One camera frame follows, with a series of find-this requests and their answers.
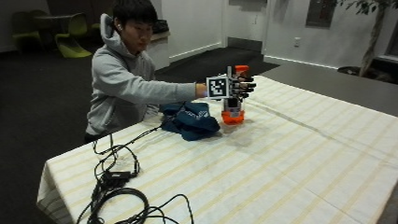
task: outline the striped tablecloth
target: striped tablecloth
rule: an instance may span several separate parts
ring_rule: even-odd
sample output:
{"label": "striped tablecloth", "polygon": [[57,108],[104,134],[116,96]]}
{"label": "striped tablecloth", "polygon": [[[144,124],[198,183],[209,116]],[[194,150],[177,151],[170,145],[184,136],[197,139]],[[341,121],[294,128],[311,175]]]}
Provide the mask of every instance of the striped tablecloth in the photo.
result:
{"label": "striped tablecloth", "polygon": [[[150,205],[185,194],[196,223],[395,223],[398,118],[266,77],[255,83],[242,125],[224,125],[221,102],[205,101],[216,136],[186,142],[156,131],[130,146],[142,172],[126,186]],[[114,133],[116,144],[158,125],[153,119]],[[108,147],[104,138],[97,149]],[[90,202],[98,159],[89,144],[46,161],[37,205],[57,223],[76,222]],[[116,169],[132,163],[125,153]],[[141,210],[134,197],[118,196],[100,216],[114,223]],[[190,223],[182,199],[164,212]]]}

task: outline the person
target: person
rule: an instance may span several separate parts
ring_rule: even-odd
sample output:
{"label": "person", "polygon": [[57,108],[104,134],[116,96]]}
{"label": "person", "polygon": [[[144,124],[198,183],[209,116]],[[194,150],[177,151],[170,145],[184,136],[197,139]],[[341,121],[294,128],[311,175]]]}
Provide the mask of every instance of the person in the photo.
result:
{"label": "person", "polygon": [[113,18],[101,16],[104,46],[92,58],[86,143],[156,116],[158,105],[206,96],[205,84],[156,80],[145,48],[157,19],[149,0],[116,0]]}

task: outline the baseboard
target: baseboard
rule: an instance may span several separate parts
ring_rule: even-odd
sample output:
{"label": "baseboard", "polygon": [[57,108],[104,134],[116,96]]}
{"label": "baseboard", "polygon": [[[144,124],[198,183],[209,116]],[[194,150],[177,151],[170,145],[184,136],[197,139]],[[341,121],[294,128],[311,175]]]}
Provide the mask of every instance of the baseboard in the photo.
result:
{"label": "baseboard", "polygon": [[0,52],[15,51],[16,47],[13,45],[0,47]]}
{"label": "baseboard", "polygon": [[333,70],[337,69],[337,67],[327,66],[327,65],[325,65],[325,64],[306,63],[306,62],[301,62],[301,61],[297,61],[297,60],[285,59],[285,58],[278,58],[278,57],[267,56],[267,55],[263,55],[263,62],[265,62],[265,63],[274,63],[274,64],[279,64],[279,65],[282,65],[283,63],[303,63],[303,64],[313,65],[313,66],[317,66],[317,67],[330,68],[330,69],[333,69]]}
{"label": "baseboard", "polygon": [[181,54],[173,55],[173,56],[170,56],[170,63],[173,63],[173,62],[176,62],[176,61],[178,61],[184,58],[188,58],[190,56],[194,56],[194,55],[202,53],[206,50],[218,49],[218,48],[221,48],[221,42],[217,43],[217,44],[213,44],[213,45],[208,45],[208,46],[205,46],[200,49],[193,49],[193,50],[189,50],[189,51],[186,51]]}

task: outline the orange object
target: orange object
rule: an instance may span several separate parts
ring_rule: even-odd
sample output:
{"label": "orange object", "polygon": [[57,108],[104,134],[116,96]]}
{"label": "orange object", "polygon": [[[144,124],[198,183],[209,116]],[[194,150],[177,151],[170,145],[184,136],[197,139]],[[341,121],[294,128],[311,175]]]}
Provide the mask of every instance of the orange object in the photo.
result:
{"label": "orange object", "polygon": [[222,121],[227,125],[235,125],[241,124],[245,120],[245,111],[238,111],[238,116],[235,118],[231,118],[231,112],[230,111],[222,111],[221,112]]}
{"label": "orange object", "polygon": [[235,65],[237,74],[242,77],[249,76],[249,65]]}

